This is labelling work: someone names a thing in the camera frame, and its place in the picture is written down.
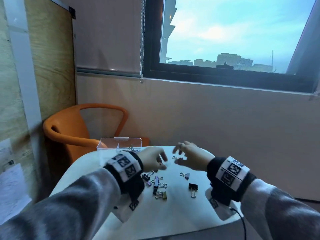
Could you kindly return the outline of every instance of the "wood grain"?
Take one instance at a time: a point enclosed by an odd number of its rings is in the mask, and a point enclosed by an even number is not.
[[[42,120],[76,104],[70,12],[51,0],[25,0]]]
[[[0,0],[0,54],[0,141],[10,138],[14,160],[22,165],[29,195],[34,202],[37,198],[39,185],[36,177],[36,164],[30,143],[3,0]]]

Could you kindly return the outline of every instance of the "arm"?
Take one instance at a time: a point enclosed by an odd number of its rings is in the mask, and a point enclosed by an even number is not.
[[[162,148],[150,147],[137,155],[114,157],[104,168],[82,176],[62,192],[5,222],[0,226],[0,240],[92,239],[114,206],[119,207],[120,213],[115,215],[120,220],[133,213],[138,204],[130,207],[131,203],[144,189],[141,172],[166,169],[160,156],[168,160]],[[135,169],[126,174],[132,166]],[[121,198],[129,201],[119,206]]]
[[[320,239],[320,213],[257,179],[249,168],[237,160],[214,157],[187,141],[179,143],[173,153],[178,150],[180,154],[185,153],[187,160],[177,160],[175,163],[208,173],[213,187],[207,196],[209,201],[214,199],[224,206],[229,206],[232,200],[241,202],[242,213],[262,239]],[[229,171],[233,160],[238,167]],[[232,213],[225,212],[223,215],[231,216]]]

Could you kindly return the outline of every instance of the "table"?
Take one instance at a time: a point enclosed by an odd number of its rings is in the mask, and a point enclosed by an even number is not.
[[[146,186],[143,201],[131,218],[121,223],[111,213],[93,238],[94,240],[160,238],[218,227],[239,220],[237,214],[226,221],[218,218],[205,196],[205,191],[210,187],[206,173],[174,164],[173,148],[173,146],[163,146],[169,159],[165,163],[167,169],[160,170],[152,176],[163,177],[161,182],[168,184],[167,189],[160,189],[167,192],[168,199],[166,201],[155,199],[152,195],[153,187]],[[61,192],[81,176],[94,172],[100,167],[96,151],[80,157],[62,176],[51,195]],[[180,176],[180,173],[190,173],[189,181]],[[191,198],[189,183],[198,185],[195,199]]]

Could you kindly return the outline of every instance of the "window glass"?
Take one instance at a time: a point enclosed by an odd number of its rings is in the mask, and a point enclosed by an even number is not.
[[[286,73],[315,0],[165,0],[160,63]]]

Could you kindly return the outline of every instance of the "gray sleeve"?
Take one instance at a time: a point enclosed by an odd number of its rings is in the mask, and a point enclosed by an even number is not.
[[[248,187],[241,210],[263,240],[320,239],[320,213],[260,179]]]
[[[0,240],[92,239],[120,196],[116,179],[101,168],[5,222]]]

